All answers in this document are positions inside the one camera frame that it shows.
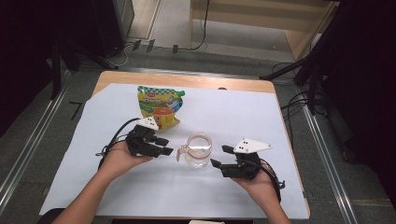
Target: white tabletop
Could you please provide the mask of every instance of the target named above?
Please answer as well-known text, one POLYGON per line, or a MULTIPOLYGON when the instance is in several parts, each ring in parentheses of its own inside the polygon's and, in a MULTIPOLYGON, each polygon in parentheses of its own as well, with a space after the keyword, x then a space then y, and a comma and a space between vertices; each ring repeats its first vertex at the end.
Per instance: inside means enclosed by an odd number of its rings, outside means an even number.
MULTIPOLYGON (((146 218, 262 218, 265 214, 248 194, 209 163, 192 170, 177 162, 177 149, 193 133, 206 133, 213 140, 211 158, 232 163, 235 155, 224 153, 222 145, 236 146, 243 138, 273 145, 259 152, 275 169, 282 202, 289 218, 309 218, 309 209, 297 166, 290 149, 279 105, 274 93, 219 91, 166 87, 185 91, 184 105, 176 117, 181 122, 157 132, 168 139, 174 152, 135 167, 107 189, 97 216, 146 218)), ((111 84, 87 102, 72 143, 53 180, 40 215, 51 208, 66 207, 97 171, 100 152, 128 119, 141 118, 137 85, 111 84)), ((128 133, 134 123, 121 133, 128 133)))

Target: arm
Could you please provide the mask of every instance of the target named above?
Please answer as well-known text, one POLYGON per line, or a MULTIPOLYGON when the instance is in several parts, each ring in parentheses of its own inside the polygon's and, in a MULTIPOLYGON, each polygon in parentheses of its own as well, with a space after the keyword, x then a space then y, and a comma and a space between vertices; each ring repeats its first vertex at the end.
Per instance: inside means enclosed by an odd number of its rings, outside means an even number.
POLYGON ((110 149, 98 172, 53 223, 92 223, 110 183, 136 165, 151 159, 151 157, 134 157, 130 154, 125 142, 117 143, 110 149))
POLYGON ((290 223, 277 200, 271 178, 264 171, 259 171, 253 180, 235 178, 233 181, 247 191, 253 201, 262 209, 265 215, 267 215, 270 223, 290 223))

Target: yellow snack bag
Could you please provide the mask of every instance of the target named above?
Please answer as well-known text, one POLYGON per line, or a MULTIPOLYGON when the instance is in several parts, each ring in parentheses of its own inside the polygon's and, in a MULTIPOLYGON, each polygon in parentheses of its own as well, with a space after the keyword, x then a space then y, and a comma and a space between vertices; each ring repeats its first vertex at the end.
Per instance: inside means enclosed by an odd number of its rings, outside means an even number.
POLYGON ((180 123, 180 120, 175 118, 175 114, 183 106, 181 96, 184 95, 184 91, 137 87, 137 100, 142 116, 144 118, 154 116, 160 129, 180 123))

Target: clear glass mug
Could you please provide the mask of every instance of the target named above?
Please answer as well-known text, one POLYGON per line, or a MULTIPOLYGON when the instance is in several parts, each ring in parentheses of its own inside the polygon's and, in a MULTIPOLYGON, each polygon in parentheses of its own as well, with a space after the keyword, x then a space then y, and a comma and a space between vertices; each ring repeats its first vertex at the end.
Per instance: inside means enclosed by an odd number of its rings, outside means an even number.
POLYGON ((181 146, 177 151, 177 161, 180 155, 186 153, 187 164, 192 168, 203 168, 209 162, 212 152, 212 139, 204 133, 195 133, 187 140, 187 145, 181 146))

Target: person's right hand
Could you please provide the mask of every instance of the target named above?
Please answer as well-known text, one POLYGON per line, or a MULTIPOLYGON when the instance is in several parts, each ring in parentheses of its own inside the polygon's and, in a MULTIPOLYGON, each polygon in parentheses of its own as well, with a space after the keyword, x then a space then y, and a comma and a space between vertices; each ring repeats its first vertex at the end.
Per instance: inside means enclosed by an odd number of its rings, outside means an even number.
POLYGON ((279 200, 277 199, 271 178, 264 171, 260 170, 252 180, 233 178, 233 181, 247 191, 250 198, 253 199, 265 215, 267 215, 270 223, 290 223, 288 217, 283 211, 283 208, 280 206, 279 200))
POLYGON ((264 203, 277 201, 276 192, 271 182, 271 178, 264 171, 260 170, 252 180, 233 178, 237 184, 244 188, 251 199, 260 207, 264 203))
POLYGON ((128 145, 125 141, 122 141, 114 144, 110 149, 98 173, 110 179, 115 179, 136 165, 151 160, 152 157, 131 155, 128 145))

